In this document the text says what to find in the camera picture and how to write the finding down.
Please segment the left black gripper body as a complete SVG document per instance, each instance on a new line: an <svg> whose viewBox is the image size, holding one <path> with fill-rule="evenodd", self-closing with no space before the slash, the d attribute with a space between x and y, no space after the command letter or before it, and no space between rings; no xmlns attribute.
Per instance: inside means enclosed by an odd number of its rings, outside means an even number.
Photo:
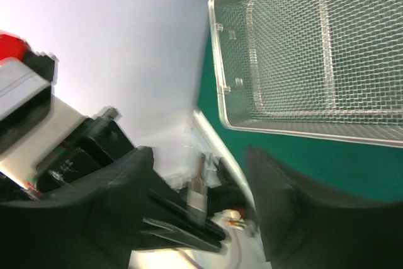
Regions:
<svg viewBox="0 0 403 269"><path fill-rule="evenodd" d="M112 106L93 117L52 98L1 126L1 199L38 199L117 161L135 147Z"/></svg>

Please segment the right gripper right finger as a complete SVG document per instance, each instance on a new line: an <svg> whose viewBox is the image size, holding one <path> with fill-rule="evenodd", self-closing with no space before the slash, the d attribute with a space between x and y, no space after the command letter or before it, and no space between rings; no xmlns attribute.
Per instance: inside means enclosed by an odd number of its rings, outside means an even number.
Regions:
<svg viewBox="0 0 403 269"><path fill-rule="evenodd" d="M249 186L266 259L273 268L401 268L402 204L327 186L246 152Z"/></svg>

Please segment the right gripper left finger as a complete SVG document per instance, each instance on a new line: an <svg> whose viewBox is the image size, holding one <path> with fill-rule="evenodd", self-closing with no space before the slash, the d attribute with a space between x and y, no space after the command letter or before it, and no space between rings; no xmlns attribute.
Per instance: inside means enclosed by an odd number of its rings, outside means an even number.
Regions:
<svg viewBox="0 0 403 269"><path fill-rule="evenodd" d="M226 235L196 223L155 171L149 147L39 200L1 204L2 268L127 268L133 251L218 253Z"/></svg>

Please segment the green surgical drape cloth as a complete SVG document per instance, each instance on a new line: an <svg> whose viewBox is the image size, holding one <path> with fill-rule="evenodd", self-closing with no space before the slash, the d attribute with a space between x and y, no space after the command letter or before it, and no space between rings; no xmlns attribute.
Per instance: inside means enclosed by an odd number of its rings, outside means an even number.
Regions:
<svg viewBox="0 0 403 269"><path fill-rule="evenodd" d="M198 106L327 185L402 200L402 0L208 0Z"/></svg>

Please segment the wire mesh instrument tray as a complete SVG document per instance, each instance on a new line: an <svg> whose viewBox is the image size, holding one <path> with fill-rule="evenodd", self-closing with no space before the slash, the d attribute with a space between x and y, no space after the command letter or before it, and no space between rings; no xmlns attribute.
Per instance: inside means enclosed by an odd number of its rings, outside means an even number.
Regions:
<svg viewBox="0 0 403 269"><path fill-rule="evenodd" d="M228 129L402 146L402 0L208 0Z"/></svg>

